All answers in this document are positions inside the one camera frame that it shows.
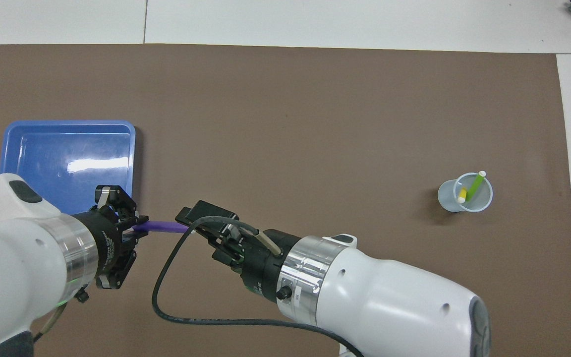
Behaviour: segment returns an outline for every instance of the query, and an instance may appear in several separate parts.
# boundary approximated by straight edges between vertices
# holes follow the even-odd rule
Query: brown table surface
[[[479,294],[492,356],[571,357],[571,190],[554,55],[0,46],[0,145],[7,125],[33,119],[132,122],[134,197],[152,219],[204,199],[264,229],[352,233],[372,257]],[[438,186],[477,170],[488,172],[492,205],[444,211]],[[124,287],[71,303],[36,355],[337,355],[310,332],[157,318],[150,294],[177,238],[142,239]],[[164,308],[279,318],[211,252],[188,240]]]

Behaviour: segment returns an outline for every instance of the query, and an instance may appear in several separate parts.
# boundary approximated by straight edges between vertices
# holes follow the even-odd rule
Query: purple marker
[[[166,233],[184,233],[188,229],[187,226],[177,222],[163,222],[163,221],[146,221],[138,226],[133,226],[134,231],[149,231],[149,232],[166,232]]]

